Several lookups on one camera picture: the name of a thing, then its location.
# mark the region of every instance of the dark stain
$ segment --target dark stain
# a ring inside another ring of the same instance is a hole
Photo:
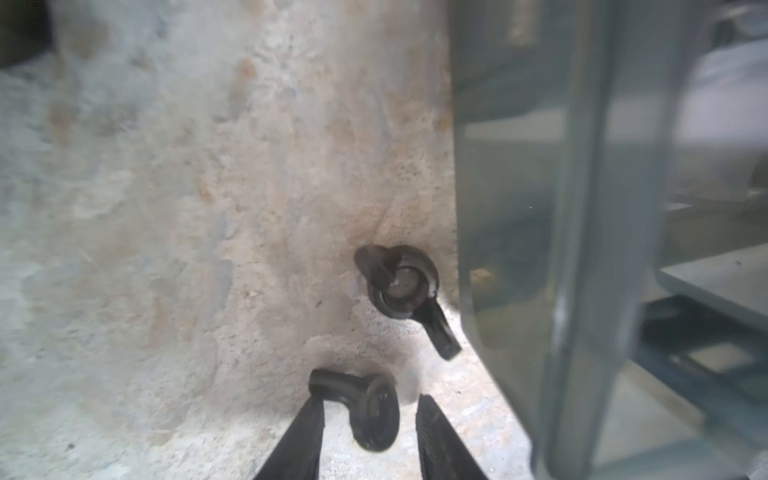
[[[336,112],[326,124],[325,132],[333,143],[334,151],[351,151],[355,147],[356,139],[349,111],[343,105],[334,110]]]
[[[11,172],[10,162],[0,156],[0,215],[6,215],[10,209],[14,192],[17,190],[17,175]]]
[[[167,306],[161,298],[154,299],[154,319],[147,341],[148,349],[158,349],[176,341],[173,320],[168,317]]]
[[[265,11],[264,0],[242,0],[243,10],[253,18],[259,18]]]
[[[187,403],[173,402],[166,405],[165,409],[157,414],[157,430],[173,430],[187,419],[190,405]]]
[[[77,117],[74,107],[63,101],[54,101],[48,111],[48,127],[54,145],[67,147],[69,134]]]
[[[163,298],[173,299],[176,297],[175,283],[164,278],[156,278],[149,282],[149,289]]]
[[[209,264],[204,279],[205,284],[208,285],[208,294],[192,322],[179,329],[182,340],[189,341],[196,329],[202,331],[213,329],[216,313],[227,305],[233,274],[234,263],[231,260],[215,260]]]
[[[362,0],[346,0],[346,12],[350,15],[361,15],[364,12]]]
[[[298,95],[299,92],[297,92],[295,88],[291,87],[286,87],[280,92],[280,97],[285,100],[296,100]]]
[[[146,72],[152,72],[154,70],[152,60],[144,51],[139,52],[138,55],[131,59],[131,65]]]
[[[442,116],[435,122],[435,130],[444,134],[453,128],[453,110],[446,108]]]
[[[768,156],[763,156],[755,166],[750,178],[750,186],[768,188]]]
[[[245,110],[250,82],[256,78],[256,66],[248,58],[243,58],[235,68],[235,75],[230,86],[230,116],[237,119]]]
[[[205,201],[207,204],[214,201],[214,196],[210,194],[208,184],[202,177],[197,178],[197,192],[200,194],[200,198],[202,198],[203,201]]]
[[[170,438],[173,436],[173,432],[154,432],[147,437],[147,441],[150,445],[160,447],[168,443]]]
[[[57,50],[54,52],[53,56],[53,65],[51,66],[53,74],[53,78],[56,80],[62,80],[64,79],[65,75],[67,74],[67,64],[64,60],[64,55],[61,54],[61,51]]]
[[[157,28],[155,28],[154,34],[158,38],[168,38],[168,20],[157,17]]]
[[[93,58],[109,42],[109,26],[101,20],[86,15],[72,23],[65,45],[82,60]]]
[[[197,127],[194,120],[187,119],[181,123],[179,134],[174,138],[175,145],[190,145],[194,142]]]
[[[227,216],[220,214],[216,216],[211,224],[208,240],[200,251],[200,258],[215,259],[216,249],[225,238],[227,238]]]
[[[108,104],[94,113],[91,120],[100,137],[113,137],[118,132],[135,128],[138,123],[137,107],[134,104]]]

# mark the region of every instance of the concrete surface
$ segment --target concrete surface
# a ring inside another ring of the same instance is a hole
[[[0,478],[250,478],[318,366],[402,407],[374,455],[328,404],[321,478],[419,478],[419,392],[529,478],[463,337],[443,362],[352,262],[416,245],[456,303],[440,0],[52,5],[58,52],[0,71]]]

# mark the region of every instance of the glass panel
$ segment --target glass panel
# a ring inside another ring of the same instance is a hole
[[[768,41],[738,21],[718,23],[683,98],[641,334],[592,478],[736,478],[768,448]]]
[[[551,335],[572,2],[454,2],[462,322],[529,435]]]

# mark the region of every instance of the concrete wall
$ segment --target concrete wall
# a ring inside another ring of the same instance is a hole
[[[526,475],[472,352],[382,318],[352,262],[416,245],[455,302],[439,0],[52,10],[58,50],[0,71],[0,478],[248,478],[317,366],[389,370],[403,408],[371,455],[328,406],[323,478],[416,478],[418,392]]]

